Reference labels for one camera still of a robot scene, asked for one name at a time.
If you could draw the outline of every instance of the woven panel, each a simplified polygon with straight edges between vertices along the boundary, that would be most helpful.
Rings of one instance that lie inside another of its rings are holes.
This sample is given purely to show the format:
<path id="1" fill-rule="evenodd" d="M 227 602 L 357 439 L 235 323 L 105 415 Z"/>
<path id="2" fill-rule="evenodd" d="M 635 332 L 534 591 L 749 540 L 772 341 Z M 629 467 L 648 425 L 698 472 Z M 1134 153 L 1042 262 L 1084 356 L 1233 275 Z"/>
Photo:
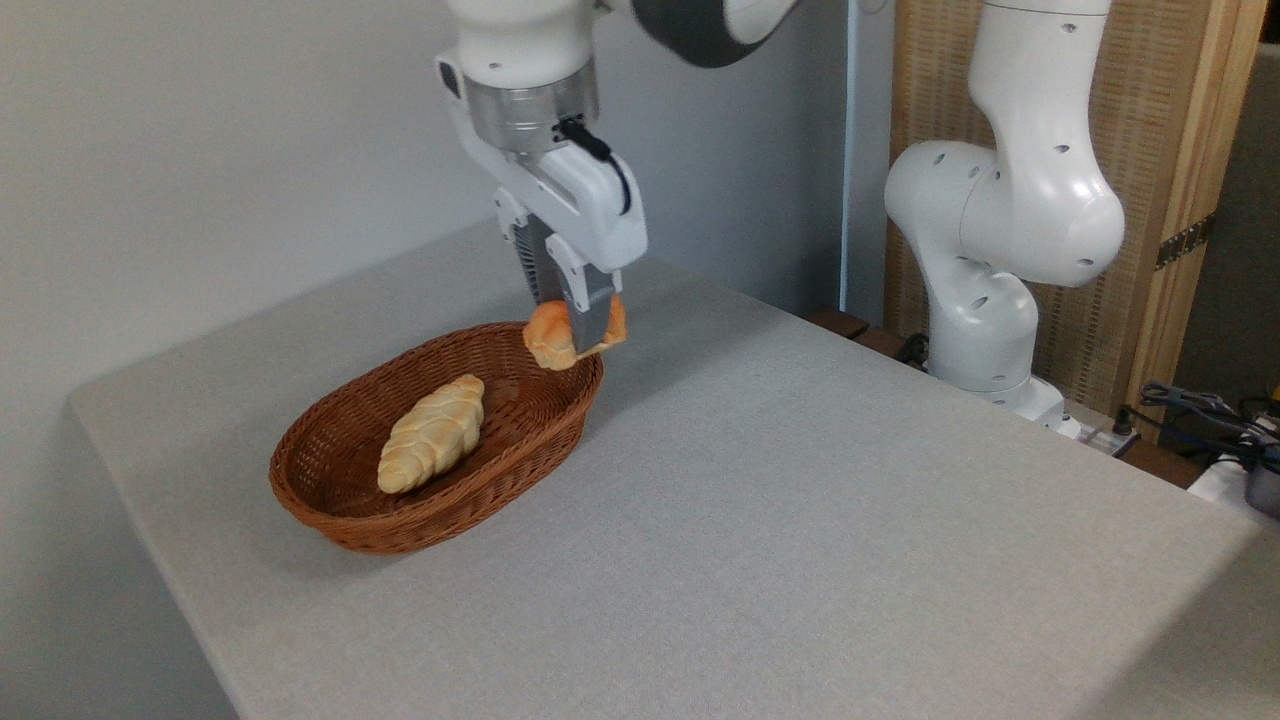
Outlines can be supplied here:
<path id="1" fill-rule="evenodd" d="M 1032 287 L 1041 309 L 1034 372 L 1102 413 L 1114 410 L 1128 383 L 1207 8 L 1207 0 L 1114 1 L 1089 117 L 1098 163 L 1125 206 L 1125 242 L 1115 264 L 1087 287 Z M 900 0 L 895 156 L 924 140 L 992 146 L 968 92 L 980 12 L 974 0 Z M 886 278 L 888 329 L 927 332 L 924 284 L 896 228 Z"/>

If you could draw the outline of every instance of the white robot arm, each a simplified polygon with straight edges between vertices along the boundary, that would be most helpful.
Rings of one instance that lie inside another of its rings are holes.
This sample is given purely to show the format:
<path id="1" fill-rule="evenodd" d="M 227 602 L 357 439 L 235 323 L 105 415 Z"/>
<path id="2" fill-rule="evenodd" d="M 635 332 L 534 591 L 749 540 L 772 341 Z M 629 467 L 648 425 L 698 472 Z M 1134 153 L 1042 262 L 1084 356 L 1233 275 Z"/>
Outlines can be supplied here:
<path id="1" fill-rule="evenodd" d="M 1039 318 L 1021 281 L 1084 284 L 1124 240 L 1088 123 L 1108 9 L 1110 0 L 988 1 L 969 88 L 996 150 L 913 145 L 884 192 L 924 274 L 929 373 L 1068 436 L 1078 424 L 1061 393 L 1030 374 Z"/>
<path id="2" fill-rule="evenodd" d="M 566 300 L 580 352 L 608 327 L 648 233 L 635 176 L 590 132 L 591 28 L 609 10 L 701 67 L 758 47 L 796 0 L 448 0 L 458 46 L 436 61 L 463 147 L 502 187 L 503 236 L 535 302 Z"/>

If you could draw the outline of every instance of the bread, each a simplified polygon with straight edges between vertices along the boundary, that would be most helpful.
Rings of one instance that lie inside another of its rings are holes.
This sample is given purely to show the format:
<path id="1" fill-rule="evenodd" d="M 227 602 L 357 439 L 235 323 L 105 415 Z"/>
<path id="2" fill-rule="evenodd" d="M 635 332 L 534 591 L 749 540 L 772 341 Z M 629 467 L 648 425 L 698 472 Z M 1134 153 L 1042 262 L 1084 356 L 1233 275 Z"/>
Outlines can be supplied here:
<path id="1" fill-rule="evenodd" d="M 604 338 L 593 348 L 579 355 L 573 347 L 573 328 L 568 322 L 568 306 L 563 300 L 543 302 L 525 325 L 525 347 L 534 354 L 538 365 L 548 370 L 567 370 L 582 357 L 595 355 L 627 340 L 627 315 L 622 299 L 617 295 L 609 304 L 609 327 Z"/>
<path id="2" fill-rule="evenodd" d="M 447 473 L 480 442 L 484 420 L 484 382 L 458 379 L 419 400 L 392 427 L 378 464 L 378 487 L 387 493 L 408 492 Z"/>

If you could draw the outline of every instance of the basket rim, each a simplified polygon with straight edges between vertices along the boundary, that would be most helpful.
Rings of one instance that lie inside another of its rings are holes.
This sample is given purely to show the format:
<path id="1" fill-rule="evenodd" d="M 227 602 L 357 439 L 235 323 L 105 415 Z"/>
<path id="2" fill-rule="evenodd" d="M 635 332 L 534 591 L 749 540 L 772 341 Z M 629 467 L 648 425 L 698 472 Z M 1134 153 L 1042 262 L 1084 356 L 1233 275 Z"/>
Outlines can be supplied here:
<path id="1" fill-rule="evenodd" d="M 468 497 L 481 491 L 488 484 L 488 480 L 477 482 L 479 478 L 489 478 L 493 477 L 494 474 L 507 473 L 512 466 L 515 466 L 521 460 L 524 460 L 534 451 L 536 451 L 536 448 L 540 447 L 544 442 L 549 442 L 554 437 L 571 429 L 573 425 L 584 423 L 585 415 L 594 404 L 595 395 L 599 391 L 602 380 L 604 379 L 604 363 L 599 355 L 593 355 L 590 357 L 585 357 L 579 361 L 579 365 L 585 364 L 586 382 L 579 389 L 577 396 L 573 397 L 572 402 L 568 405 L 564 413 L 561 414 L 556 419 L 556 421 L 549 423 L 543 428 L 540 428 L 539 430 L 520 438 L 520 441 L 504 448 L 495 457 L 493 457 L 480 468 L 476 468 L 474 471 L 468 473 L 466 477 L 461 478 L 458 482 L 449 486 L 448 488 L 444 488 L 438 493 L 425 495 L 424 497 L 402 507 L 397 507 L 394 510 L 388 510 L 374 515 L 348 518 L 342 515 L 330 515 L 320 510 L 316 510 L 311 505 L 303 502 L 302 498 L 294 492 L 293 487 L 289 486 L 289 483 L 287 482 L 285 468 L 294 450 L 293 439 L 298 434 L 310 429 L 311 425 L 316 421 L 316 416 L 320 415 L 320 413 L 328 410 L 338 396 L 343 393 L 349 393 L 351 387 L 361 382 L 365 377 L 372 373 L 385 372 L 388 369 L 394 368 L 396 365 L 411 363 L 415 355 L 428 350 L 431 345 L 447 342 L 461 334 L 468 334 L 468 336 L 492 334 L 517 328 L 522 329 L 525 323 L 513 320 L 484 323 L 468 328 L 460 328 L 449 333 L 430 338 L 426 342 L 413 346 L 406 350 L 404 352 L 397 355 L 396 357 L 392 357 L 390 360 L 387 360 L 385 363 L 381 363 L 366 370 L 365 373 L 361 373 L 360 375 L 352 378 L 351 380 L 347 380 L 346 383 L 328 392 L 320 400 L 315 401 L 310 407 L 307 407 L 306 411 L 302 413 L 302 415 L 300 415 L 289 425 L 289 429 L 285 430 L 284 434 L 280 437 L 280 441 L 276 443 L 275 451 L 271 454 L 268 475 L 271 483 L 271 489 L 276 496 L 276 500 L 282 505 L 284 505 L 284 507 L 294 518 L 302 521 L 302 524 L 315 529 L 323 529 L 321 525 L 332 527 L 334 524 L 358 527 L 358 525 L 379 525 L 392 521 L 401 523 L 404 520 L 406 516 L 431 515 L 434 512 L 442 511 L 453 505 L 466 501 Z"/>

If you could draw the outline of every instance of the brown wicker basket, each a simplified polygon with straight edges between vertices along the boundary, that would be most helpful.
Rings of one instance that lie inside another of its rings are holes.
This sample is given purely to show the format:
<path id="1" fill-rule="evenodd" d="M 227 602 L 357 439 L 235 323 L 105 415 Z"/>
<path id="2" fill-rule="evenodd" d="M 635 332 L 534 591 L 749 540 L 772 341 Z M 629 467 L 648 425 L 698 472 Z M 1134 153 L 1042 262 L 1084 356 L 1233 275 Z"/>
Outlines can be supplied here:
<path id="1" fill-rule="evenodd" d="M 271 456 L 280 505 L 342 547 L 394 555 L 472 528 L 547 477 L 582 437 L 604 365 L 593 356 L 570 370 L 544 370 L 525 348 L 522 328 L 494 323 L 438 337 L 312 405 Z M 480 445 L 416 491 L 379 491 L 390 427 L 465 373 L 485 383 Z"/>

